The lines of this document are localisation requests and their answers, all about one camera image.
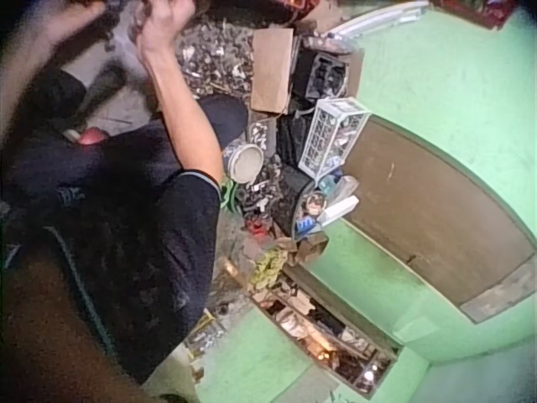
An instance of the knee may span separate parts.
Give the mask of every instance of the knee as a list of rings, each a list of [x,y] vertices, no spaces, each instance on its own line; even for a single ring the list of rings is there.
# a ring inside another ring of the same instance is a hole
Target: knee
[[[221,148],[239,137],[248,125],[248,108],[242,100],[226,94],[204,97],[200,101]]]

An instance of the light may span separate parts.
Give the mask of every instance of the light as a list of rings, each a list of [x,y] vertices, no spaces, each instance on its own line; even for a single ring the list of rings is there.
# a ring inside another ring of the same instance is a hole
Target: light
[[[365,379],[367,379],[367,380],[373,380],[373,379],[375,379],[375,375],[374,375],[374,373],[373,373],[372,371],[368,371],[368,372],[366,372],[366,373],[363,375],[363,377],[364,377]]]

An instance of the hand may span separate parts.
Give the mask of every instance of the hand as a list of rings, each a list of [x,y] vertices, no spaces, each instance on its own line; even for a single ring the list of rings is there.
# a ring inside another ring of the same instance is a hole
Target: hand
[[[143,0],[134,17],[142,63],[147,64],[155,55],[173,55],[177,36],[195,10],[193,0]]]
[[[83,5],[66,0],[44,0],[38,3],[29,22],[44,45],[53,49],[100,17],[105,9],[102,1]]]

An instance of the cardboard box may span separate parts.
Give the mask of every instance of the cardboard box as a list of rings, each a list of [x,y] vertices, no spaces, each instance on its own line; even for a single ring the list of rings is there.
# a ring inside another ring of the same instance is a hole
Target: cardboard box
[[[286,113],[293,29],[258,29],[253,34],[253,110]]]

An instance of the sleeve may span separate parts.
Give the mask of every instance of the sleeve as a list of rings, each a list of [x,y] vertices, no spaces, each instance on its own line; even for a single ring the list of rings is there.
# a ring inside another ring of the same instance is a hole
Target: sleeve
[[[211,286],[220,198],[220,188],[209,175],[185,170],[166,184],[156,203],[160,248],[177,295],[185,294],[187,311],[196,316],[189,318],[191,326]]]

